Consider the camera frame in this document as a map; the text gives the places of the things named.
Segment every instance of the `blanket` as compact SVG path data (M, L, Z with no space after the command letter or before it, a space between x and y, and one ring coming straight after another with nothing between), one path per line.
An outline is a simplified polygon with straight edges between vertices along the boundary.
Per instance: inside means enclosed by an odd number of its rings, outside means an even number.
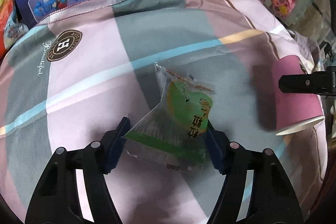
M246 149L280 159L306 217L327 166L324 122L276 136L271 67L300 57L295 39L261 0L87 0L55 12L22 37L0 67L0 193L24 220L56 148L84 148L136 124L160 102L154 63L183 68L216 87L209 120ZM123 223L206 223L224 176L209 159L183 174L130 157L126 148L106 183ZM246 216L248 173L239 219ZM83 175L83 215L92 220Z

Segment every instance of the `brown logo badge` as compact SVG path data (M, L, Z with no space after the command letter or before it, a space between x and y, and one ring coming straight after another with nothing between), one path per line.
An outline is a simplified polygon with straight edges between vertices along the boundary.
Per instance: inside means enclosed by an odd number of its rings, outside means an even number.
M49 49L47 60L58 61L70 54L82 39L82 33L76 30L67 30L59 35Z

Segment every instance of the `paper cup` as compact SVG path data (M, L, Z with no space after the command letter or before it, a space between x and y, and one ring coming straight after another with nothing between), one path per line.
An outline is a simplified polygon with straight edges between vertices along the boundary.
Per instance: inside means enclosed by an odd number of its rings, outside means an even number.
M288 55L273 65L273 86L277 109L277 135L305 130L325 118L319 98L315 94L282 93L279 80L283 75L306 74L300 58Z

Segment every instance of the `pink flower decoration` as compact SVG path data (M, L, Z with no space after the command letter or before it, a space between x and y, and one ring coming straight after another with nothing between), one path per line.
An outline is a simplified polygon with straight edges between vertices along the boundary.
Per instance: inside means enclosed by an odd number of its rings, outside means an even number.
M274 15L286 19L295 7L292 0L272 0Z

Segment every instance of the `black clamp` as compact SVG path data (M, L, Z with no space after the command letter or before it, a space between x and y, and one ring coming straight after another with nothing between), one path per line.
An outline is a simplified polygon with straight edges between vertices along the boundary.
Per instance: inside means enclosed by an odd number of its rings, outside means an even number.
M336 96L336 66L310 75L284 75L279 80L283 93L308 93Z
M56 149L44 169L31 198L25 224L88 224L79 204L76 169L82 169L87 198L95 224L121 224L103 174L118 163L131 129L123 118L116 130L80 150Z
M56 149L34 190L25 224L93 224L82 216L76 169L83 170L94 223L122 224L103 174L116 166L124 144L122 136L129 130L129 119L123 118L116 130L84 149ZM208 224L303 223L294 189L271 149L246 150L210 123L204 138L214 167L226 175ZM249 210L247 217L237 222L248 170L254 170Z

